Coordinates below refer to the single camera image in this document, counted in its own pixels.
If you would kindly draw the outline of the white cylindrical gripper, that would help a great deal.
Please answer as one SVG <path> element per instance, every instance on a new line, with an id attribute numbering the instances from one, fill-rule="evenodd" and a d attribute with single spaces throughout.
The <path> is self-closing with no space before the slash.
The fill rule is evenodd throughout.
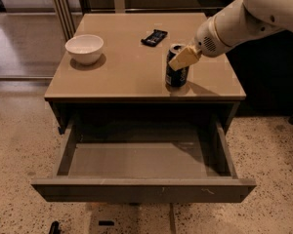
<path id="1" fill-rule="evenodd" d="M 234 0 L 201 24 L 193 39 L 194 46 L 186 45 L 168 64 L 177 71 L 197 63 L 201 55 L 217 57 L 244 42 L 262 39 L 280 31 L 281 28 L 252 16 L 243 0 Z"/>

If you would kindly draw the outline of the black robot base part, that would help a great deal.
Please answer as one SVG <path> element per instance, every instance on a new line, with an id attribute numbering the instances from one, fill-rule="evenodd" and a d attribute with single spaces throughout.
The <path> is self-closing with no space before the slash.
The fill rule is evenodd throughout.
<path id="1" fill-rule="evenodd" d="M 57 221 L 52 222 L 49 234 L 60 234 L 60 224 Z"/>

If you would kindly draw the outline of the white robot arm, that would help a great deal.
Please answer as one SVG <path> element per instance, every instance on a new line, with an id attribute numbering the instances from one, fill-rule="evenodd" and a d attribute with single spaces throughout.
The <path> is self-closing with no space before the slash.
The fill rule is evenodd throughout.
<path id="1" fill-rule="evenodd" d="M 217 57 L 244 42 L 282 30 L 293 32 L 293 0 L 234 0 L 201 24 L 169 65 L 179 70 L 197 63 L 202 56 Z"/>

